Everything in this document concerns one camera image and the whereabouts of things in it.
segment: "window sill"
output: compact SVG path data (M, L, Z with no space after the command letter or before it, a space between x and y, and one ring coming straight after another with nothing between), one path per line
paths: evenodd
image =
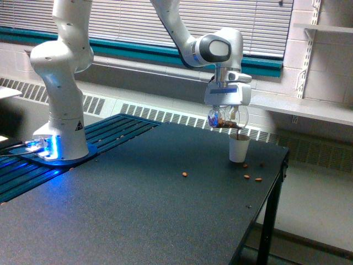
M57 34L33 30L0 27L0 41L39 44L56 40ZM146 44L125 43L122 41L90 39L94 52L114 56L157 61L182 65L178 50L172 47L161 47ZM244 57L242 72L249 75L280 77L283 61Z

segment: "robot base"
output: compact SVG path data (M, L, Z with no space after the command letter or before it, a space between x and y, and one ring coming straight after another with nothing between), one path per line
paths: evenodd
M94 158L98 154L98 149L92 144L87 143L88 147L88 154L82 158L75 159L75 160L57 160L57 161L46 161L43 158L40 158L37 156L35 153L31 153L29 155L21 155L23 159L29 160L33 163L37 163L43 166L48 166L48 167L75 167L80 164L83 164L87 162L88 160ZM27 152L26 148L17 148L17 149L12 149L10 153L16 155L18 153L24 153Z

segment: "heating vent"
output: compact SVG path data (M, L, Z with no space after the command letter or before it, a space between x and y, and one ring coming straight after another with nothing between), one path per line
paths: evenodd
M236 133L235 129L211 128L206 119L196 118L185 113L168 112L165 110L151 109L132 104L123 104L121 113L130 114L163 123L177 123L186 126L202 128L219 133ZM248 126L240 131L240 134L248 135L251 139L261 142L269 142L290 149L290 159L304 163L333 168L344 172L353 172L353 149L337 147L315 141L315 139L302 140L293 136L279 135L272 132L261 131L259 128Z
M17 89L22 92L21 98L30 101L48 104L49 97L44 86L24 83L16 80L0 78L0 86ZM86 114L100 115L105 103L104 98L83 95L83 112Z

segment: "table leg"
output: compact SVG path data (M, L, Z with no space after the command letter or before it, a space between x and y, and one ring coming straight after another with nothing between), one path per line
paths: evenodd
M279 176L270 196L267 199L265 219L263 230L261 233L258 260L256 262L256 265L267 265L268 262L271 247L271 238L275 227L277 207L281 194L282 181L283 176Z

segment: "robot logo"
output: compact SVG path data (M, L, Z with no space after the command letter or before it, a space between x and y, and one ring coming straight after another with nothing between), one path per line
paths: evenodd
M83 129L82 123L81 123L81 121L79 121L77 126L76 126L76 130L75 131L80 131L82 129Z

